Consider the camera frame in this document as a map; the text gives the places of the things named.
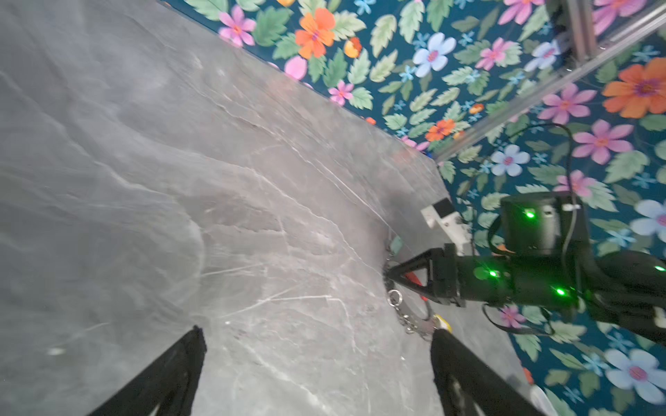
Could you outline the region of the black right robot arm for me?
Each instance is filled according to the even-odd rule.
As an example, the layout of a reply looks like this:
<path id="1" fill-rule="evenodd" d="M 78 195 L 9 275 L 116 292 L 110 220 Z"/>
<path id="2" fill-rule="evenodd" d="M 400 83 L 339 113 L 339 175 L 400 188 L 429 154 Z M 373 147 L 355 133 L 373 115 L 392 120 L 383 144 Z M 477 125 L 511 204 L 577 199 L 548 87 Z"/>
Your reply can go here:
<path id="1" fill-rule="evenodd" d="M 586 210 L 571 192 L 504 197 L 487 230 L 502 232 L 505 249 L 464 256 L 453 239 L 383 272 L 388 289 L 400 285 L 440 304 L 468 301 L 543 307 L 572 318 L 586 303 L 597 322 L 615 324 L 665 343 L 665 263 L 640 251 L 593 253 Z"/>

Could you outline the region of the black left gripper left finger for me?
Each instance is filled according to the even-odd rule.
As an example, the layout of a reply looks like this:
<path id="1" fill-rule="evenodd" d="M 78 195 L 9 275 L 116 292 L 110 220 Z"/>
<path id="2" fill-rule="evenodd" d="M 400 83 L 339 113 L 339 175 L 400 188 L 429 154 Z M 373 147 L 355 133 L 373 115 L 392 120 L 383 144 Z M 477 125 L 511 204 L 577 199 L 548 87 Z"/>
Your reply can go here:
<path id="1" fill-rule="evenodd" d="M 93 415 L 190 415 L 206 356 L 203 329 L 194 326 Z"/>

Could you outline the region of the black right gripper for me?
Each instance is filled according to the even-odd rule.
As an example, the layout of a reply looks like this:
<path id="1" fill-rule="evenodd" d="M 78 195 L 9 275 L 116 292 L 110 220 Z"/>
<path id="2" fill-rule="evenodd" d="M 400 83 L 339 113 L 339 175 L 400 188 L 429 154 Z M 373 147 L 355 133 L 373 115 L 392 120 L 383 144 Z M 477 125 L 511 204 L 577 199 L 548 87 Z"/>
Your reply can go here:
<path id="1" fill-rule="evenodd" d="M 515 284 L 506 264 L 496 257 L 459 257 L 452 244 L 435 248 L 399 263 L 388 260 L 383 276 L 423 300 L 501 304 L 515 298 Z"/>

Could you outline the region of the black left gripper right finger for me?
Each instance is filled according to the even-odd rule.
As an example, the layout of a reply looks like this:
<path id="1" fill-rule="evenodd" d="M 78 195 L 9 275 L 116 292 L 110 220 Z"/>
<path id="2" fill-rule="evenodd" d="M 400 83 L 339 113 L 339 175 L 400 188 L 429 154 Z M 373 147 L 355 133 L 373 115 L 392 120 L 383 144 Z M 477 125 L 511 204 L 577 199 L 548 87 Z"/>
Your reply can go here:
<path id="1" fill-rule="evenodd" d="M 445 329 L 437 329 L 432 334 L 430 360 L 446 415 L 541 414 Z"/>

